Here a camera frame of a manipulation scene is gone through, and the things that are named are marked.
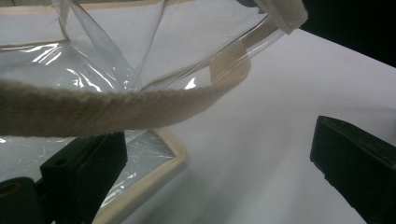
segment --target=beige strap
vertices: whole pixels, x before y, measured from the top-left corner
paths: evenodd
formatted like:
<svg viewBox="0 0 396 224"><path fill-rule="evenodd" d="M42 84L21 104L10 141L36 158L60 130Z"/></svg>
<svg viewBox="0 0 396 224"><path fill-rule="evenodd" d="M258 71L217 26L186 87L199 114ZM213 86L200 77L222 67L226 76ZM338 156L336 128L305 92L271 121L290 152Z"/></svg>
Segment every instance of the beige strap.
<svg viewBox="0 0 396 224"><path fill-rule="evenodd" d="M302 0L254 0L277 27L286 34L299 28L308 18Z"/></svg>
<svg viewBox="0 0 396 224"><path fill-rule="evenodd" d="M85 136L175 124L240 83L250 68L246 55L235 41L208 63L212 85L190 90L92 93L0 79L0 135Z"/></svg>

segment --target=beige binding tape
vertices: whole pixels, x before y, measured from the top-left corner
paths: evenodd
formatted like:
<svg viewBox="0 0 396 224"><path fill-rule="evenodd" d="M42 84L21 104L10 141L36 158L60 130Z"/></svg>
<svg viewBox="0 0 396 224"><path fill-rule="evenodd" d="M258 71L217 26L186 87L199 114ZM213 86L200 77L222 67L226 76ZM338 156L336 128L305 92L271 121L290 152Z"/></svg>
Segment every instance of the beige binding tape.
<svg viewBox="0 0 396 224"><path fill-rule="evenodd" d="M277 27L286 34L299 28L308 18L302 0L254 0Z"/></svg>
<svg viewBox="0 0 396 224"><path fill-rule="evenodd" d="M0 135L66 137L168 126L206 110L240 83L250 68L246 55L234 42L209 63L217 71L211 76L222 78L190 90L91 93L0 80Z"/></svg>

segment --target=white table surface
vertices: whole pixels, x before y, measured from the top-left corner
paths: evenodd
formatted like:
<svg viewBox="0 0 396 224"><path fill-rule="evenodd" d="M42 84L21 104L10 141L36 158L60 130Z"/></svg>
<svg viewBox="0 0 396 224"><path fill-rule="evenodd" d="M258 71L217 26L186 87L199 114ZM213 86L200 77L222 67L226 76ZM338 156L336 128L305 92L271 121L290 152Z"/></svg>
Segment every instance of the white table surface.
<svg viewBox="0 0 396 224"><path fill-rule="evenodd" d="M309 160L311 143L324 115L396 145L396 69L301 30L252 64L171 127L190 164L124 223L365 223Z"/></svg>

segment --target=dark background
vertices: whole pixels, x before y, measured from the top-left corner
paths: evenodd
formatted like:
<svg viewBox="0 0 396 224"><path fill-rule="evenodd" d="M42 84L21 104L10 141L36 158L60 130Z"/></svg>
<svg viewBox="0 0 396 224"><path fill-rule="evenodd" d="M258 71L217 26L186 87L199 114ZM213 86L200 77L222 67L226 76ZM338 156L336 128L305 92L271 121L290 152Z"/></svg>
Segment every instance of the dark background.
<svg viewBox="0 0 396 224"><path fill-rule="evenodd" d="M303 2L308 21L301 29L396 67L396 7L393 1Z"/></svg>

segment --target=transparent vinyl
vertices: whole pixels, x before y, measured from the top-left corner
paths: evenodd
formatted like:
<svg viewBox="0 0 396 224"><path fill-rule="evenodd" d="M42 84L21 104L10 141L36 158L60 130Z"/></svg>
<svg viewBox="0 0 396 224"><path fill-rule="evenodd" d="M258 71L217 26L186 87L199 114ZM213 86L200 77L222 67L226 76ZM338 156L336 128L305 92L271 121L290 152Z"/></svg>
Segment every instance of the transparent vinyl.
<svg viewBox="0 0 396 224"><path fill-rule="evenodd" d="M53 0L51 7L0 8L0 78L93 92L214 85L283 35L246 2ZM37 180L38 167L72 139L0 136L0 181ZM126 131L126 141L128 164L104 204L174 157L152 132Z"/></svg>

